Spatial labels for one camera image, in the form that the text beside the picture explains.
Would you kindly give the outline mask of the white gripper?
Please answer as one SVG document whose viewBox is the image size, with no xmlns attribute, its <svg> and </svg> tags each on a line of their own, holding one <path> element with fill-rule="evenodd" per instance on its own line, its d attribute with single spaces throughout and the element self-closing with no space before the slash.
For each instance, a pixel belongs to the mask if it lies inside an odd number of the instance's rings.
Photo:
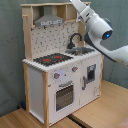
<svg viewBox="0 0 128 128">
<path fill-rule="evenodd" d="M 77 10 L 77 20 L 83 23 L 93 23 L 96 21 L 97 14 L 89 5 L 84 4 L 80 0 L 69 0 Z"/>
</svg>

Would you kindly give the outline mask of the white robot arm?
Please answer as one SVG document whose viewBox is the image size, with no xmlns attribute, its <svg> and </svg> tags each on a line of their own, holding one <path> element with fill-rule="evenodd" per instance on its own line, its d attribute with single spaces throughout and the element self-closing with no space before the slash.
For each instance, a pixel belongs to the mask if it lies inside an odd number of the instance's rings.
<svg viewBox="0 0 128 128">
<path fill-rule="evenodd" d="M 88 32 L 84 36 L 85 42 L 110 60 L 128 67 L 128 45 L 110 51 L 100 44 L 102 40 L 108 39 L 113 33 L 110 21 L 107 18 L 101 18 L 89 5 L 80 0 L 70 0 L 70 2 L 77 10 L 77 20 L 88 27 Z"/>
</svg>

